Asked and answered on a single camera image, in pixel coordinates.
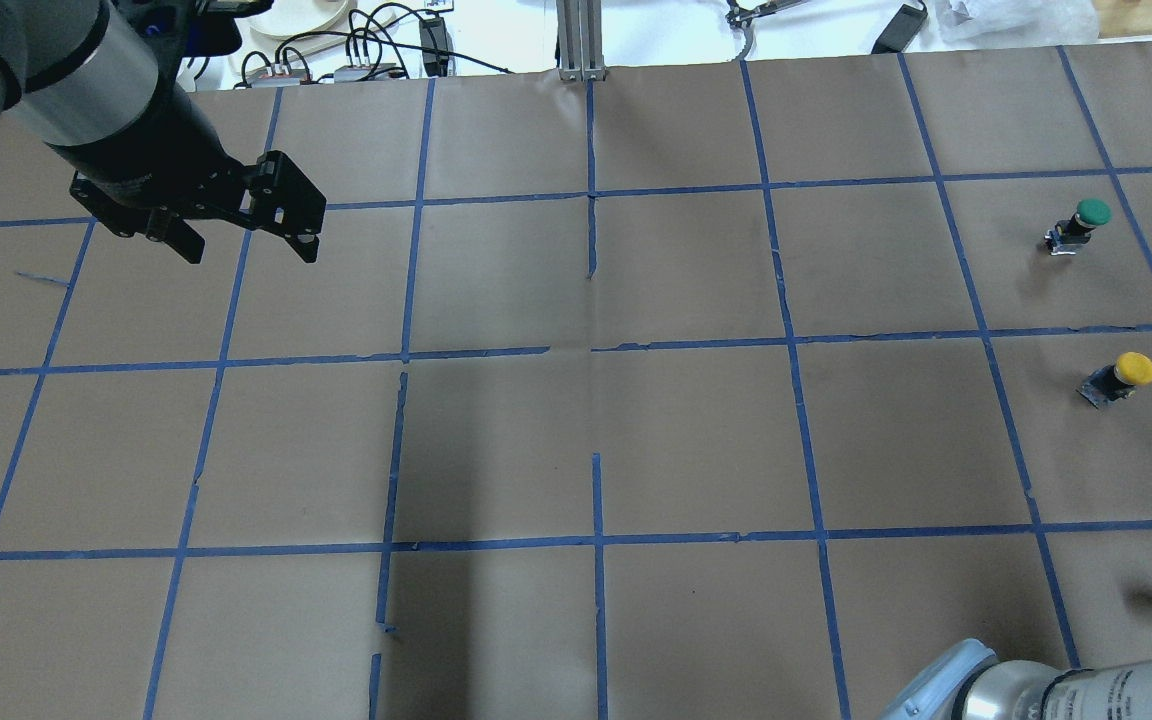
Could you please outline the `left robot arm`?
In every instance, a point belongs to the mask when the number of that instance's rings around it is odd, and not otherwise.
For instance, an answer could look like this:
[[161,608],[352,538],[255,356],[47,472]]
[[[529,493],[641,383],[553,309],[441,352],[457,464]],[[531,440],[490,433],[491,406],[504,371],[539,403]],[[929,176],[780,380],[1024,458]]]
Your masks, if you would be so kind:
[[76,172],[69,194],[115,236],[200,263],[195,220],[283,238],[314,263],[320,188],[276,150],[244,164],[179,86],[180,61],[236,50],[270,1],[0,1],[0,120]]

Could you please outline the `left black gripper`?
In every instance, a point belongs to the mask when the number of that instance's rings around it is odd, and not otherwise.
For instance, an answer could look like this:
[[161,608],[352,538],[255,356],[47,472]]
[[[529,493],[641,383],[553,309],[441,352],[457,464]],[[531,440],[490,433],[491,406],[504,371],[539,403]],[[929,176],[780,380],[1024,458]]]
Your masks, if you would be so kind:
[[[314,264],[326,196],[287,152],[270,150],[243,165],[183,88],[160,85],[141,118],[101,141],[50,149],[76,168],[70,195],[108,232],[131,237],[156,211],[187,219],[228,219],[282,238]],[[198,265],[206,241],[180,218],[156,220],[156,242]]]

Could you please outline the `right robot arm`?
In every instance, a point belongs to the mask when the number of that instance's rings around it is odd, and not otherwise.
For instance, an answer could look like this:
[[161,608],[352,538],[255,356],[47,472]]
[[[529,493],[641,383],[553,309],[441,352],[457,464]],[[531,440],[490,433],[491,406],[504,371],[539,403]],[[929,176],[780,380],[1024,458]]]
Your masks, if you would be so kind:
[[[1152,381],[1152,361],[1128,353],[1079,382],[1102,411]],[[1142,596],[1152,601],[1152,596]],[[916,675],[878,719],[1152,719],[1152,660],[1111,667],[1002,662],[978,639],[961,641]]]

